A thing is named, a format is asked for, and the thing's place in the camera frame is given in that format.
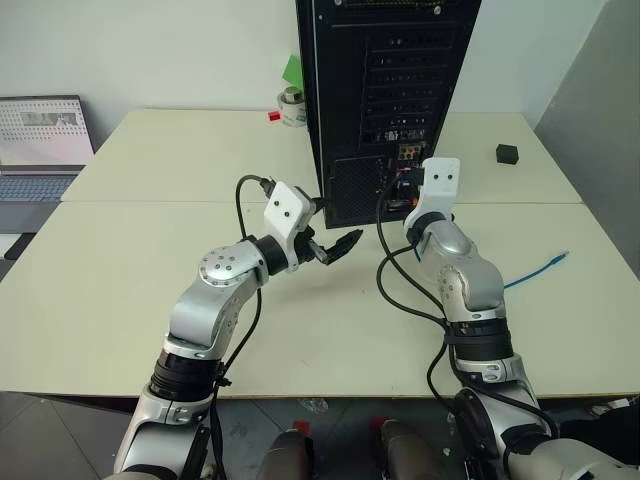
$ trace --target gray floor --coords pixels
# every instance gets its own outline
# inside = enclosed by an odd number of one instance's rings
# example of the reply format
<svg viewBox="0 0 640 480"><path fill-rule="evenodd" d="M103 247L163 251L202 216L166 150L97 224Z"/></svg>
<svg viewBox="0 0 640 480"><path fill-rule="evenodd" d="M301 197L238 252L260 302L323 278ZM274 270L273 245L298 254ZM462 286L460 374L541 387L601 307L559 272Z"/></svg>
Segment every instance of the gray floor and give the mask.
<svg viewBox="0 0 640 480"><path fill-rule="evenodd" d="M255 478L274 438L301 420L310 424L319 478L378 480L369 432L379 417L413 424L440 454L451 479L464 478L458 439L435 402L329 399L328 405L326 412L312 413L295 399L220 401L229 478ZM120 413L0 392L0 478L104 478L128 422ZM443 449L450 449L448 456Z"/></svg>

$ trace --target pc case rear panel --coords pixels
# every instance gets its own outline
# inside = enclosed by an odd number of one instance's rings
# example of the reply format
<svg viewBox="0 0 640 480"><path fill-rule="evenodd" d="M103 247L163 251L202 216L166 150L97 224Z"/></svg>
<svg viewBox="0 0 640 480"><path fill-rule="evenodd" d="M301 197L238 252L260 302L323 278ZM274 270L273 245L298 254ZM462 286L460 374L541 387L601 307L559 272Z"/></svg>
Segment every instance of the pc case rear panel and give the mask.
<svg viewBox="0 0 640 480"><path fill-rule="evenodd" d="M375 222L382 189L435 148L480 0L297 0L327 227ZM399 186L385 220L417 191Z"/></svg>

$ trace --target white wall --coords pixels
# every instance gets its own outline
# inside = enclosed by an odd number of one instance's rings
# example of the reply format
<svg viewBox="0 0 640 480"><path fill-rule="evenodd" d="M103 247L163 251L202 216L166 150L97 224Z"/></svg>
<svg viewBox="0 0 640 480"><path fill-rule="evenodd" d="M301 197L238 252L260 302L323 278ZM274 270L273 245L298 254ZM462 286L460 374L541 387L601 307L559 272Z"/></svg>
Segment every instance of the white wall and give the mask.
<svg viewBox="0 0 640 480"><path fill-rule="evenodd" d="M544 112L605 0L484 0L452 109ZM132 107L267 109L294 0L0 0L0 96L77 93L101 144Z"/></svg>

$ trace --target small black box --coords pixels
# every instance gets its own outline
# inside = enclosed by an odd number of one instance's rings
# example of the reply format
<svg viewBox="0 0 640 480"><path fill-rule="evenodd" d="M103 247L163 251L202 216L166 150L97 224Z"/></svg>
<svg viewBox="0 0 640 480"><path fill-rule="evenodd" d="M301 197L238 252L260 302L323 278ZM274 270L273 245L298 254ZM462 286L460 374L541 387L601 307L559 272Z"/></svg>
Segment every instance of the small black box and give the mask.
<svg viewBox="0 0 640 480"><path fill-rule="evenodd" d="M515 145L498 145L496 148L496 157L498 163L508 163L509 165L515 165L518 163L518 147Z"/></svg>

